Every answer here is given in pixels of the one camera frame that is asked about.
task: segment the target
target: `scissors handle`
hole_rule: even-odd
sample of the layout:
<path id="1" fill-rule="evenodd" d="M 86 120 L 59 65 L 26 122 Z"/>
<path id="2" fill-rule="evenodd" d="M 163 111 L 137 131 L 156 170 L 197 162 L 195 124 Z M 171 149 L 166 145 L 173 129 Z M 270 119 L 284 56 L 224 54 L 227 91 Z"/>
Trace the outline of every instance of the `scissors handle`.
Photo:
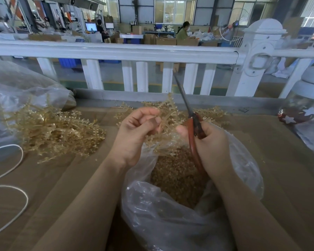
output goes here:
<path id="1" fill-rule="evenodd" d="M 198 169 L 199 173 L 201 173 L 202 175 L 206 176 L 207 173 L 206 173 L 206 170 L 204 169 L 204 167 L 202 165 L 201 158 L 200 158 L 199 153 L 197 151 L 197 146 L 196 146 L 196 143 L 195 143 L 195 140 L 194 140 L 195 128 L 197 129 L 197 133 L 196 134 L 197 134 L 199 139 L 205 138 L 206 134 L 202 130 L 201 125 L 200 125 L 200 127 L 198 127 L 198 126 L 195 127 L 194 122 L 195 122 L 195 118 L 191 117 L 191 118 L 188 119 L 187 125 L 188 125 L 189 148 L 191 150 L 191 154 L 192 154 L 192 157 L 193 157 L 194 165 Z"/>

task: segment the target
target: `pile of gold plastic pieces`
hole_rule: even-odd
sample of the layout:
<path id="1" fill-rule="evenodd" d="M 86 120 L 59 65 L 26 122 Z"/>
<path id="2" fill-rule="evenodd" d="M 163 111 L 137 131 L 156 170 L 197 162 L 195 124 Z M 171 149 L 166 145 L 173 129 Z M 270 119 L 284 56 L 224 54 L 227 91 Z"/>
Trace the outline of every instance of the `pile of gold plastic pieces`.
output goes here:
<path id="1" fill-rule="evenodd" d="M 160 109 L 162 119 L 162 132 L 147 136 L 145 141 L 148 147 L 155 147 L 154 152 L 159 155 L 151 173 L 151 184 L 160 187 L 176 202 L 194 208 L 204 192 L 207 179 L 202 177 L 195 168 L 188 145 L 175 130 L 176 126 L 187 120 L 188 114 L 177 109 L 171 94 L 164 102 L 143 102 L 143 104 Z M 133 108 L 126 105 L 122 105 L 121 108 L 125 111 L 115 116 L 119 120 L 123 120 L 133 111 Z M 219 127 L 228 123 L 221 121 L 226 113 L 218 107 L 194 111 L 203 120 Z"/>
<path id="2" fill-rule="evenodd" d="M 42 163 L 67 153 L 88 156 L 97 150 L 105 131 L 96 120 L 89 122 L 80 116 L 79 111 L 26 104 L 16 112 L 5 112 L 4 122 L 16 132 L 24 151 L 45 156 L 38 162 Z"/>

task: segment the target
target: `person's left hand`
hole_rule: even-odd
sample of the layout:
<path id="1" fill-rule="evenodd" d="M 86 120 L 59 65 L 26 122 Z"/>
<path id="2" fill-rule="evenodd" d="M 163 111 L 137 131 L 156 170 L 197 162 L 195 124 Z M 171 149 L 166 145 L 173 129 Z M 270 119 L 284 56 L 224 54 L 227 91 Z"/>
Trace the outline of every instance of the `person's left hand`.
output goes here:
<path id="1" fill-rule="evenodd" d="M 136 165 L 146 135 L 159 132 L 161 123 L 159 113 L 160 110 L 154 107 L 141 107 L 134 110 L 122 121 L 108 157 L 126 167 Z"/>

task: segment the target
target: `white star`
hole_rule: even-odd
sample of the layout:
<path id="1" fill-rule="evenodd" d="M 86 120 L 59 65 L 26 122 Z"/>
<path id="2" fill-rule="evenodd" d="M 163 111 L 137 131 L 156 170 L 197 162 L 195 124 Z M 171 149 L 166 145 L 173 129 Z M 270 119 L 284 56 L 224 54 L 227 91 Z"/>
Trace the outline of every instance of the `white star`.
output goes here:
<path id="1" fill-rule="evenodd" d="M 285 118 L 283 118 L 283 120 L 286 122 L 286 124 L 289 124 L 289 123 L 296 123 L 296 121 L 294 120 L 293 117 L 289 117 L 288 115 L 286 115 Z"/>
<path id="2" fill-rule="evenodd" d="M 311 114 L 314 114 L 314 107 L 310 107 L 309 109 L 304 109 L 305 116 L 309 116 Z"/>

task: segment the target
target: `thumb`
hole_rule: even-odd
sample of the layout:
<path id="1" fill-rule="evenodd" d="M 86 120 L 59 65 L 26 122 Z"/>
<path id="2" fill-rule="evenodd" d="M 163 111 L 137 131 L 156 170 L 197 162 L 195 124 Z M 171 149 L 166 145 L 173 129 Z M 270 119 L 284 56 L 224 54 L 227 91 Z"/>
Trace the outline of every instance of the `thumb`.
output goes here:
<path id="1" fill-rule="evenodd" d="M 183 125 L 176 126 L 176 131 L 181 135 L 182 138 L 185 139 L 186 143 L 188 143 L 188 129 Z"/>
<path id="2" fill-rule="evenodd" d="M 150 131 L 154 130 L 159 126 L 159 124 L 162 122 L 162 119 L 158 116 L 156 118 L 150 118 L 144 123 L 141 124 L 141 126 L 136 128 L 136 131 L 139 136 L 144 137 L 146 136 Z"/>

